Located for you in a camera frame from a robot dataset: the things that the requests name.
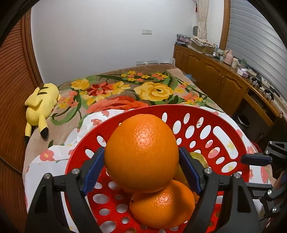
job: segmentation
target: red basket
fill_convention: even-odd
[[[185,105],[156,105],[138,108],[126,111],[104,121],[92,129],[79,142],[69,159],[66,174],[73,168],[80,168],[83,162],[89,159],[86,155],[86,150],[95,152],[100,146],[105,146],[105,142],[109,140],[111,134],[121,122],[141,113],[153,114],[163,119],[163,121],[173,129],[178,146],[185,146],[189,152],[200,150],[209,166],[216,173],[231,176],[234,172],[242,172],[244,181],[249,181],[249,166],[240,163],[241,155],[246,153],[245,145],[236,130],[224,119],[212,112]],[[237,157],[234,157],[234,155],[230,156],[224,144],[215,135],[215,128],[218,129],[218,127],[224,131],[222,134],[224,134],[225,137],[228,136],[232,141],[233,146],[235,146],[238,151]],[[223,170],[223,168],[226,168],[231,162],[237,163],[235,168],[230,171]],[[102,225],[101,229],[105,231],[104,233],[111,232],[113,229],[113,232],[122,233],[182,232],[186,225],[182,224],[174,229],[165,230],[146,228],[146,226],[141,225],[140,222],[133,218],[128,208],[131,195],[123,192],[122,189],[119,189],[114,182],[112,182],[105,168],[103,168],[94,190],[88,193],[87,197],[98,225]],[[220,206],[220,204],[216,204],[207,232],[215,229]]]

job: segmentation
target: pikachu plush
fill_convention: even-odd
[[[42,138],[48,137],[49,129],[46,119],[50,116],[57,101],[61,99],[57,86],[52,83],[41,84],[25,101],[27,124],[25,142],[31,137],[32,126],[38,126]]]

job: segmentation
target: window blind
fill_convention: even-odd
[[[265,17],[247,0],[231,0],[227,49],[258,70],[287,100],[287,50]]]

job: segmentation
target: screw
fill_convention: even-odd
[[[204,172],[206,174],[211,174],[212,173],[212,169],[211,168],[206,168],[206,169],[204,169]]]
[[[74,175],[78,174],[79,172],[80,172],[80,169],[79,169],[79,168],[74,168],[74,169],[72,170],[72,173],[73,173]]]
[[[236,179],[239,179],[241,177],[241,175],[238,172],[234,173],[233,175]]]
[[[51,177],[51,174],[50,173],[46,173],[45,175],[44,175],[44,179],[49,179]]]

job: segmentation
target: white wall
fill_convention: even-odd
[[[209,0],[207,17],[207,40],[220,44],[224,14],[224,0]]]
[[[193,0],[40,0],[31,14],[41,76],[55,84],[136,61],[170,62],[176,34],[192,35],[196,25]]]

